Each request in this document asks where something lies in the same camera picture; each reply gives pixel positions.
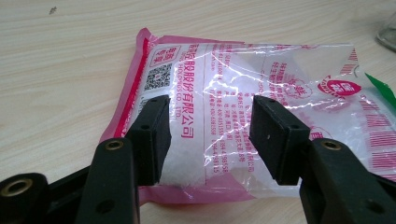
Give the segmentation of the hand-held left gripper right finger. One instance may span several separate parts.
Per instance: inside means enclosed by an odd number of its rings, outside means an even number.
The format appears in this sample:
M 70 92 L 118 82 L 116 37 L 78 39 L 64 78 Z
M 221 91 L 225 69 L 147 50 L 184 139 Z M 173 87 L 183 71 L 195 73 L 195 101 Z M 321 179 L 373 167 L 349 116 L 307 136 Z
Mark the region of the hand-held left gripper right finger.
M 278 101 L 253 97 L 249 140 L 278 185 L 300 187 L 308 224 L 396 224 L 396 182 L 369 172 L 347 145 L 309 134 Z

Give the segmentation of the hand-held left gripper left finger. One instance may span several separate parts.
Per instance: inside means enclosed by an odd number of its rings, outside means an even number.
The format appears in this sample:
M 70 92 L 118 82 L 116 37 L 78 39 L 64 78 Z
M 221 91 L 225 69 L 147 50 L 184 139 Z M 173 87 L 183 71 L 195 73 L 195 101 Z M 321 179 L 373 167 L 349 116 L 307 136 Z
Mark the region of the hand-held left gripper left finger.
M 140 224 L 138 188 L 159 182 L 171 144 L 169 103 L 149 99 L 125 136 L 97 146 L 75 224 Z

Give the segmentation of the pink printed plastic bag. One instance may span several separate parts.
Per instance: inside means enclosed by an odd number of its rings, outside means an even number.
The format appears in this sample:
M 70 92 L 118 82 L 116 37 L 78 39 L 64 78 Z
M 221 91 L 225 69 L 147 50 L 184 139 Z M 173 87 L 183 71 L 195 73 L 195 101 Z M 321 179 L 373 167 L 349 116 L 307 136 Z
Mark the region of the pink printed plastic bag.
M 396 182 L 396 97 L 363 74 L 351 44 L 247 44 L 142 30 L 105 138 L 123 136 L 146 102 L 170 98 L 172 143 L 159 184 L 142 202 L 225 203 L 294 197 L 248 138 L 253 98 L 279 101 L 312 138 L 346 144 Z

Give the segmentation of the clear glass jar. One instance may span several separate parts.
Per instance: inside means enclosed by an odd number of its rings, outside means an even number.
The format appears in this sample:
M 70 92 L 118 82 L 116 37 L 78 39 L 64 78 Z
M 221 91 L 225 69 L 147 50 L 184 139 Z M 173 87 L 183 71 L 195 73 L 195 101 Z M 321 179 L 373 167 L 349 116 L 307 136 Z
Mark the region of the clear glass jar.
M 396 52 L 396 12 L 382 24 L 375 38 L 379 44 Z

